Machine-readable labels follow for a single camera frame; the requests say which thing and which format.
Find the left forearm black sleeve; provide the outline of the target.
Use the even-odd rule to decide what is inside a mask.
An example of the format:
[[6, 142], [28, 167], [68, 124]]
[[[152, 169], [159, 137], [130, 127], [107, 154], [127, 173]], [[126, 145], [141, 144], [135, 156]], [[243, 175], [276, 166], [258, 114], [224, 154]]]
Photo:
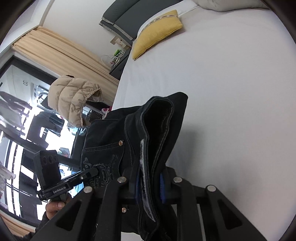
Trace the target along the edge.
[[49, 222], [49, 218], [47, 216], [47, 213], [45, 212], [44, 215], [43, 215], [43, 218], [39, 224], [38, 227], [35, 228], [35, 231], [34, 232], [29, 232], [27, 235], [24, 235], [23, 237], [19, 237], [17, 235], [13, 235], [14, 239], [15, 240], [18, 240], [18, 241], [30, 241], [33, 236], [47, 223]]

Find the left hand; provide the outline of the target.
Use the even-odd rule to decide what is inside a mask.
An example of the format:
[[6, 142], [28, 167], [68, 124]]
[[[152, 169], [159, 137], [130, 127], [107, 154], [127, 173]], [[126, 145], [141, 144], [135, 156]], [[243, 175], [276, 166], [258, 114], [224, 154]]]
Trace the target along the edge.
[[70, 193], [67, 193], [67, 199], [65, 202], [63, 201], [49, 201], [46, 205], [46, 217], [48, 219], [52, 219], [64, 206], [70, 202], [72, 196]]

